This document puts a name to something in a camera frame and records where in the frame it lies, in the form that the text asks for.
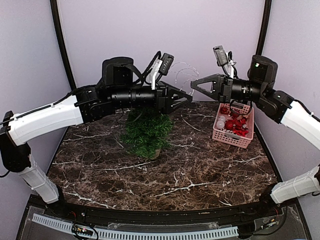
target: white ball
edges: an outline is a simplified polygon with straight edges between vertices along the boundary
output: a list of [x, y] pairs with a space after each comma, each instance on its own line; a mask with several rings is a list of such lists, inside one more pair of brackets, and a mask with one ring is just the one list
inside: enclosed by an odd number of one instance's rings
[[225, 122], [219, 120], [219, 121], [216, 122], [215, 126], [216, 126], [217, 129], [223, 129], [225, 127]]
[[226, 122], [226, 120], [227, 120], [227, 119], [226, 119], [226, 117], [225, 117], [225, 116], [223, 116], [223, 115], [221, 115], [221, 116], [219, 116], [219, 117], [218, 117], [218, 121], [222, 121], [222, 122], [224, 122], [224, 123], [225, 123], [225, 122]]

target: pink plastic basket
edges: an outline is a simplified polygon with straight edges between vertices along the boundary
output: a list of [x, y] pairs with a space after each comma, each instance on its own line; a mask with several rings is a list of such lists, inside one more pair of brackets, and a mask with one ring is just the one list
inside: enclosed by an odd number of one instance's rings
[[[246, 149], [249, 143], [251, 143], [252, 139], [254, 139], [254, 115], [255, 115], [254, 109], [252, 109], [251, 112], [249, 113], [249, 118], [246, 122], [246, 125], [248, 128], [248, 134], [246, 135], [246, 137], [244, 137], [244, 136], [239, 136], [237, 134], [234, 134], [233, 132], [228, 132], [225, 129], [216, 128], [216, 124], [220, 116], [225, 116], [226, 120], [231, 119], [230, 116], [220, 113], [220, 109], [222, 107], [226, 107], [229, 109], [230, 104], [220, 103], [218, 113], [216, 115], [214, 125], [213, 125], [212, 139]], [[250, 106], [241, 104], [241, 103], [234, 103], [232, 104], [232, 109], [237, 110], [240, 114], [245, 114], [250, 109]]]

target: basket handle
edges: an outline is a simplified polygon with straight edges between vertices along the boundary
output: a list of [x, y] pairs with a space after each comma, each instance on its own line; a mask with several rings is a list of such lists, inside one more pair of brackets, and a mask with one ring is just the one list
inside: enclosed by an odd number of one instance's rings
[[236, 139], [236, 140], [239, 140], [241, 138], [241, 136], [234, 134], [232, 132], [225, 132], [224, 136], [226, 136], [228, 138]]

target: black pole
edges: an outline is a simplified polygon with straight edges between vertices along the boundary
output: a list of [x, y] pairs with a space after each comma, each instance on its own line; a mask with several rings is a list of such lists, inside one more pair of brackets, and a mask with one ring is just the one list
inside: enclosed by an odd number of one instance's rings
[[265, 0], [265, 2], [264, 2], [264, 10], [263, 10], [263, 17], [262, 17], [262, 23], [261, 23], [261, 29], [260, 29], [260, 36], [259, 36], [258, 45], [256, 47], [256, 52], [255, 52], [256, 55], [262, 55], [262, 52], [264, 50], [267, 29], [268, 29], [268, 23], [269, 23], [269, 18], [270, 18], [270, 12], [271, 12], [271, 4], [272, 4], [272, 0]]
[[64, 36], [62, 33], [57, 0], [50, 0], [50, 5], [51, 5], [51, 12], [52, 12], [52, 18], [53, 18], [56, 39], [58, 41], [65, 73], [68, 78], [71, 90], [74, 90], [77, 88], [77, 86], [76, 86], [76, 82], [75, 82], [74, 76], [71, 71], [71, 66], [70, 66], [70, 62], [69, 62], [69, 58], [68, 58], [68, 54], [67, 54]]

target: marble tabletop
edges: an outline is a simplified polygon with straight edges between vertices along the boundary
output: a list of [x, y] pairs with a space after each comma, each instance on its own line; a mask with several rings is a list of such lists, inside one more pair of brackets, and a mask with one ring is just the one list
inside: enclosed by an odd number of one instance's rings
[[182, 211], [256, 202], [277, 181], [256, 134], [247, 149], [212, 140], [219, 104], [195, 102], [170, 114], [170, 147], [146, 161], [120, 135], [129, 109], [72, 126], [49, 169], [74, 204], [141, 211]]

